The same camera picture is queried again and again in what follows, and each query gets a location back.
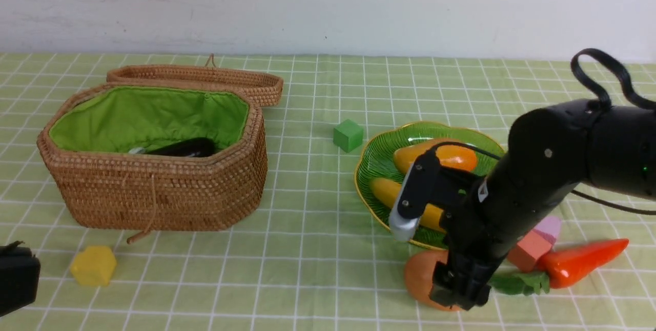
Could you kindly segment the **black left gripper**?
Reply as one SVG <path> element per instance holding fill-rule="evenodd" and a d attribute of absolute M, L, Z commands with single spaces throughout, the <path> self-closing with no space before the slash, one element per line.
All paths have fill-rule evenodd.
<path fill-rule="evenodd" d="M 40 260 L 23 241 L 1 247 L 1 317 L 33 303 L 37 298 Z"/>

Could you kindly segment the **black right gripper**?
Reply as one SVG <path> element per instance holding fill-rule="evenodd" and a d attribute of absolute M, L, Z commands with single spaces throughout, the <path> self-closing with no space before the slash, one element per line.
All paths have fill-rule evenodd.
<path fill-rule="evenodd" d="M 462 311 L 482 307 L 489 300 L 489 281 L 501 265 L 505 242 L 492 226 L 486 177 L 453 168 L 438 167 L 429 202 L 443 210 L 447 254 L 433 270 L 429 299 L 445 308 Z"/>

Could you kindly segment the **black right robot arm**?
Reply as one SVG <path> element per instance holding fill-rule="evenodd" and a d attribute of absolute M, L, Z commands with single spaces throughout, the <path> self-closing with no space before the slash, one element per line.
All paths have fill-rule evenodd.
<path fill-rule="evenodd" d="M 445 212 L 449 249 L 429 298 L 469 310 L 487 303 L 508 252 L 579 184 L 654 200 L 654 111 L 575 100 L 527 112 L 511 126 L 506 154 L 464 198 L 434 151 L 419 162 Z"/>

